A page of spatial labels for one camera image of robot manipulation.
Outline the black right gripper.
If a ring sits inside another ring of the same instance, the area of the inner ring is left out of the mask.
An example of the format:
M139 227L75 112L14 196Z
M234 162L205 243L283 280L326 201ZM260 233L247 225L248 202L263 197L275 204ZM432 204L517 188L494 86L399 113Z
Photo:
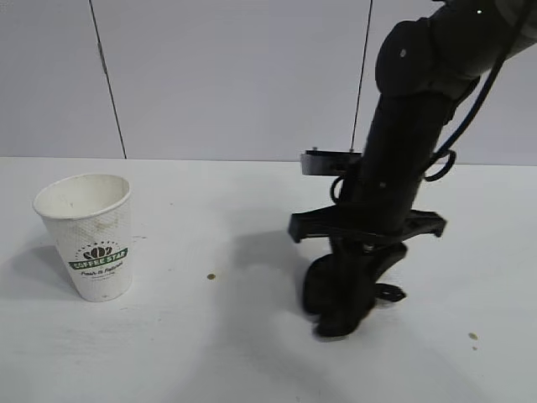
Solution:
M388 186L368 187L361 169L352 167L330 186L332 204L308 212L293 213L289 235L295 243L308 238L330 239L335 271L352 271L359 260L359 243L366 260L363 289L372 290L380 277L402 260L408 251L403 241L421 234L442 236L447 221L436 212L413 208L423 175Z

